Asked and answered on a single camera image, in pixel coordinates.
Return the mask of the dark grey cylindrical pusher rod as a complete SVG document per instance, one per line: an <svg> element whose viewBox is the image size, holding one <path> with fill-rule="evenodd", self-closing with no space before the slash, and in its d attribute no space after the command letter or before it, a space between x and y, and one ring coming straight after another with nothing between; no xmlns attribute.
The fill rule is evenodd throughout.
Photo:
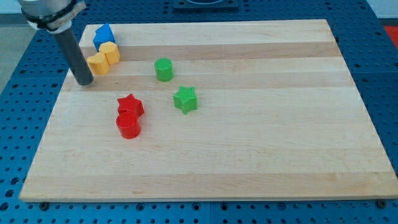
<svg viewBox="0 0 398 224"><path fill-rule="evenodd" d="M53 35L62 51L76 82L81 85L89 85L94 76L86 63L77 39L71 28Z"/></svg>

